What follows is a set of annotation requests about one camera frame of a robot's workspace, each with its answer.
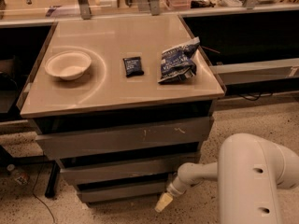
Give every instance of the drawer front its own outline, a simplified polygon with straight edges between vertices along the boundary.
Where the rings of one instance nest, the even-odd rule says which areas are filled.
[[[50,160],[162,147],[207,139],[212,117],[120,126],[72,133],[39,135],[37,143]]]
[[[168,155],[150,159],[116,161],[93,166],[62,169],[69,185],[175,172],[184,162],[197,162],[199,154]]]
[[[83,203],[96,203],[150,194],[158,194],[164,191],[165,182],[160,180],[154,183],[136,184],[128,187],[78,192],[77,195]]]

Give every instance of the bottom drawer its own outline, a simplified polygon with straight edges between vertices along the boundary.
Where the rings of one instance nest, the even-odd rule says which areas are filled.
[[[151,175],[142,179],[131,178],[128,183],[98,189],[79,191],[78,197],[83,203],[97,203],[119,199],[133,198],[165,191],[168,174]]]

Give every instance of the white bowl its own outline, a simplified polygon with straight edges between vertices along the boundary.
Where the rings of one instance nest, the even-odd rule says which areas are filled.
[[[46,72],[52,77],[73,80],[81,77],[92,63],[91,57],[81,51],[64,51],[50,57]]]

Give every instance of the bottle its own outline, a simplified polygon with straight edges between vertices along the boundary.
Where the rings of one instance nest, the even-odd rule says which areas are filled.
[[[14,164],[10,164],[7,167],[12,178],[20,185],[26,185],[29,181],[29,175],[25,173],[22,169],[17,168]]]

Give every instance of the wire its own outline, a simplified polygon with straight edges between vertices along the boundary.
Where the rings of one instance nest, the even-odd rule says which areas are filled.
[[[36,196],[36,194],[35,194],[36,184],[37,184],[38,178],[39,178],[40,173],[41,173],[41,171],[42,171],[43,168],[44,168],[44,163],[40,166],[40,169],[39,169],[39,171],[38,171],[37,178],[36,178],[36,182],[35,182],[35,184],[34,184],[34,187],[32,188],[32,194],[34,195],[34,197],[35,197],[36,199],[38,199],[42,204],[44,204],[44,206],[46,206],[46,208],[47,208],[48,211],[50,212],[50,215],[52,216],[53,224],[56,224],[54,214],[50,211],[50,208],[49,208],[49,207],[48,207],[42,200],[40,200],[40,199]]]
[[[242,97],[242,98],[244,98],[245,100],[248,100],[248,101],[257,101],[257,100],[260,99],[261,97],[272,96],[272,95],[273,95],[272,92],[271,92],[271,93],[264,94],[264,95],[263,95],[263,92],[259,92],[258,95],[250,94],[250,93],[245,94],[245,95],[243,95],[243,94],[238,94],[238,96],[240,96],[240,97]]]

